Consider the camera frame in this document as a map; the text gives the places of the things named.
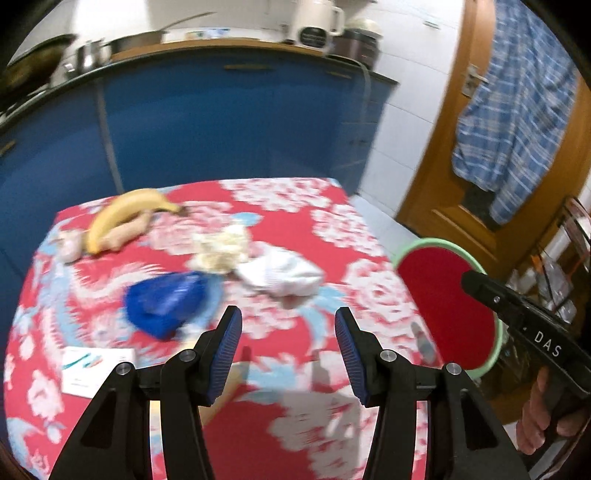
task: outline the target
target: banana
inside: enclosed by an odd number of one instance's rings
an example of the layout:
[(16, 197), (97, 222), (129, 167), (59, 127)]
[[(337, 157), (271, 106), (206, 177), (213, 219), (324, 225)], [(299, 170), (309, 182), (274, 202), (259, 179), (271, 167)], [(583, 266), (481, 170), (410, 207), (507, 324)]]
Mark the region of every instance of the banana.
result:
[(169, 202), (155, 189), (139, 189), (119, 195), (92, 220), (86, 234), (86, 251), (91, 255), (99, 254), (102, 250), (101, 239), (111, 229), (130, 220), (142, 210), (181, 213), (182, 209), (182, 206)]

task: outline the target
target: cabinet door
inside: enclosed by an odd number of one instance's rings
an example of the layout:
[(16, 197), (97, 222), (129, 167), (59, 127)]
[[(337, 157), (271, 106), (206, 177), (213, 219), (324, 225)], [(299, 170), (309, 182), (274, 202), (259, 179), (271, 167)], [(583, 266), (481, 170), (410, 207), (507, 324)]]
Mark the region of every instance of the cabinet door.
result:
[[(8, 343), (8, 334), (18, 306), (21, 293), (22, 278), (14, 270), (7, 259), (6, 253), (0, 248), (0, 378), (4, 377), (4, 353)], [(6, 421), (4, 405), (0, 395), (0, 440), (6, 441)]]
[(57, 212), (115, 195), (90, 86), (49, 101), (0, 138), (0, 244), (21, 274)]
[(362, 89), (351, 69), (286, 57), (274, 98), (271, 175), (327, 177), (342, 125), (359, 121)]
[(192, 52), (107, 79), (124, 188), (268, 176), (272, 59)]

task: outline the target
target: white card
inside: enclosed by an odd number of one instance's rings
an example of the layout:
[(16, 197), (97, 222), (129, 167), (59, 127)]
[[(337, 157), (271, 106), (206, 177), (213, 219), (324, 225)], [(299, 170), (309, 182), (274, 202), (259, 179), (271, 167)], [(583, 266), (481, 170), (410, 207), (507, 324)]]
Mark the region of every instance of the white card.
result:
[(132, 348), (67, 346), (61, 360), (61, 391), (93, 398), (117, 364), (134, 361)]

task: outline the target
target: human hand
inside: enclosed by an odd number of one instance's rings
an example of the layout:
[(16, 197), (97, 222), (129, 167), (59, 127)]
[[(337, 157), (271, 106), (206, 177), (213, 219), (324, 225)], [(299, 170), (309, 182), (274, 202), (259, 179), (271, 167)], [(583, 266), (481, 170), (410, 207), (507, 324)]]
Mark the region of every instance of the human hand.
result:
[[(544, 431), (550, 426), (550, 413), (544, 404), (544, 392), (550, 371), (544, 367), (531, 387), (530, 399), (523, 405), (521, 420), (517, 423), (517, 448), (532, 455), (545, 441)], [(583, 428), (589, 412), (583, 408), (558, 422), (556, 432), (561, 437), (574, 437)]]

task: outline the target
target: hanging cloth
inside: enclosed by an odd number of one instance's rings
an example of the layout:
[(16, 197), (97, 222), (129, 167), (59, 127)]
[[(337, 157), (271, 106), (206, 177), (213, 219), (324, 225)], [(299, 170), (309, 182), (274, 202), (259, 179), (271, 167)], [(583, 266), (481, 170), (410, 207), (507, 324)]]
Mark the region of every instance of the hanging cloth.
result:
[(491, 218), (507, 223), (552, 166), (574, 104), (577, 70), (545, 23), (520, 0), (496, 0), (491, 62), (459, 118), (459, 177), (495, 192)]

